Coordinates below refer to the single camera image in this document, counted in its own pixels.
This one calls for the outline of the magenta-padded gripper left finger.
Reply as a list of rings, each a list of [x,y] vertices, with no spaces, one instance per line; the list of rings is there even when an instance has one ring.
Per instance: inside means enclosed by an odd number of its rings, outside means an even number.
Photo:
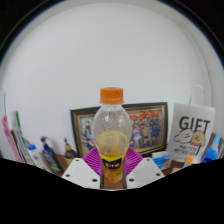
[[[62,178],[84,188],[99,189],[100,176],[101,158],[94,148],[83,158],[75,158]]]

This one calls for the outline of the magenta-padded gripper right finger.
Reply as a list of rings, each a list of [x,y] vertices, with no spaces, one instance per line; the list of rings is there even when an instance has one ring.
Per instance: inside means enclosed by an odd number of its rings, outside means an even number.
[[[123,187],[135,189],[146,186],[164,177],[164,174],[150,158],[143,158],[129,148],[124,157]]]

